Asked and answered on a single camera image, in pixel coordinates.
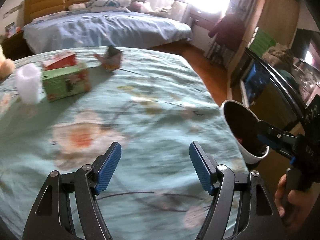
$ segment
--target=wooden headboard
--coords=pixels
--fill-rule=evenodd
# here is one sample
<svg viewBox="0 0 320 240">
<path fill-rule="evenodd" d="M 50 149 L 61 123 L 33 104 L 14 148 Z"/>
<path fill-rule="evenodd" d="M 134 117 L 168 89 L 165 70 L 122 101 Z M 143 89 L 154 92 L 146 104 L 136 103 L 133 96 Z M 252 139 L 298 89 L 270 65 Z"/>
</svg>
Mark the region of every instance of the wooden headboard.
<svg viewBox="0 0 320 240">
<path fill-rule="evenodd" d="M 88 2 L 89 0 L 25 0 L 24 2 L 24 25 L 33 19 L 48 14 L 66 11 L 68 6 L 75 3 Z"/>
</svg>

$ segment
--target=metal screw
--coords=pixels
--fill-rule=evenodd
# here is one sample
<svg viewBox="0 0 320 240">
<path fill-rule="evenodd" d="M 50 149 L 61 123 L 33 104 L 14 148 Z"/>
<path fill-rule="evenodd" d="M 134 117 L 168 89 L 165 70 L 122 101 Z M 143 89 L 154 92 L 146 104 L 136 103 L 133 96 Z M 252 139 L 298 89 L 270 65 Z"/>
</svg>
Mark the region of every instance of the metal screw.
<svg viewBox="0 0 320 240">
<path fill-rule="evenodd" d="M 84 171 L 88 171 L 88 170 L 91 169 L 91 165 L 90 165 L 90 164 L 83 165 L 83 166 L 82 166 L 82 169 L 83 169 Z"/>
<path fill-rule="evenodd" d="M 226 169 L 227 169 L 226 165 L 223 165 L 223 164 L 218 165 L 218 170 L 225 171 Z"/>
<path fill-rule="evenodd" d="M 58 172 L 57 171 L 51 171 L 50 172 L 50 177 L 54 178 L 58 175 Z"/>
<path fill-rule="evenodd" d="M 252 176 L 254 176 L 254 177 L 259 177 L 259 172 L 257 172 L 257 171 L 251 171 L 251 174 L 252 174 Z"/>
</svg>

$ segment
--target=human hand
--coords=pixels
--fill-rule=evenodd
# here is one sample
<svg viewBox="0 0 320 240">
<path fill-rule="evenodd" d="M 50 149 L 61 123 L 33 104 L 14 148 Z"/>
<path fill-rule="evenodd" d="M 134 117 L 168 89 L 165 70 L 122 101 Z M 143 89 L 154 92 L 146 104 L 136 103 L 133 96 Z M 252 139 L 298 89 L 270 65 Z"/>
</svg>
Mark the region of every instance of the human hand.
<svg viewBox="0 0 320 240">
<path fill-rule="evenodd" d="M 275 204 L 278 208 L 278 212 L 281 218 L 285 215 L 285 210 L 282 206 L 282 198 L 285 194 L 286 178 L 287 175 L 283 175 L 281 177 L 275 194 Z M 286 227 L 287 233 L 295 233 L 301 228 L 310 211 L 312 210 L 316 199 L 317 197 L 315 196 L 312 187 L 308 192 L 302 192 L 299 190 L 291 190 L 289 192 L 288 201 L 295 206 L 296 212 L 291 224 Z"/>
</svg>

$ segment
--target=red box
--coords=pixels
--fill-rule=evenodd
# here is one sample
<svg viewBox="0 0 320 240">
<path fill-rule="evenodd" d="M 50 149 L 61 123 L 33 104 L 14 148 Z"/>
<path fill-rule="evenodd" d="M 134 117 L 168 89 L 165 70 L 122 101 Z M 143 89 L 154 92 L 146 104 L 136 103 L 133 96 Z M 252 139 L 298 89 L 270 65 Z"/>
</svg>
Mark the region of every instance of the red box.
<svg viewBox="0 0 320 240">
<path fill-rule="evenodd" d="M 64 51 L 42 62 L 43 70 L 52 70 L 77 65 L 76 54 L 72 51 Z"/>
</svg>

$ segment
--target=green box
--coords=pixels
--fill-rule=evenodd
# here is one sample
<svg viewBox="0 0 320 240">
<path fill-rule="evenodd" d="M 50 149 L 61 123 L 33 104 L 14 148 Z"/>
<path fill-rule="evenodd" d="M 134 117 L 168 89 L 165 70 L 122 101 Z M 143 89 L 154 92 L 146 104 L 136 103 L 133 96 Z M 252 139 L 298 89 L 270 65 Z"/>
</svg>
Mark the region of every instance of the green box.
<svg viewBox="0 0 320 240">
<path fill-rule="evenodd" d="M 84 63 L 42 72 L 42 83 L 50 102 L 91 90 Z"/>
</svg>

